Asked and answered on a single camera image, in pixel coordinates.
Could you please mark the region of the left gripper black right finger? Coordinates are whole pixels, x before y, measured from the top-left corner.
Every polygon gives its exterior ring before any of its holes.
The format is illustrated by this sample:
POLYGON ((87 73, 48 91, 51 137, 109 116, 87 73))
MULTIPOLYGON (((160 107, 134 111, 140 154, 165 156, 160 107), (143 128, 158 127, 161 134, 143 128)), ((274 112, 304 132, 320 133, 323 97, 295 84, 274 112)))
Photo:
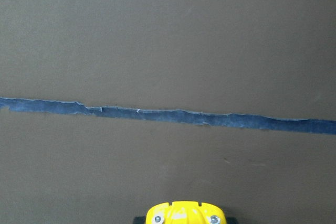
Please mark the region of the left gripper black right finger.
POLYGON ((235 217, 226 217, 227 224, 238 224, 238 221, 235 217))

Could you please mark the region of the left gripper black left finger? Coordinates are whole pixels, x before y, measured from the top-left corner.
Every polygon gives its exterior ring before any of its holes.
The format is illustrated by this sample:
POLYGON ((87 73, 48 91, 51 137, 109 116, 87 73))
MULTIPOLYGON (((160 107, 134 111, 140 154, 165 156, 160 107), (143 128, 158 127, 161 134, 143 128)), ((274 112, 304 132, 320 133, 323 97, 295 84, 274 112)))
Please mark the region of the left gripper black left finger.
POLYGON ((133 224, 145 224, 146 223, 146 216, 136 216, 133 219, 133 224))

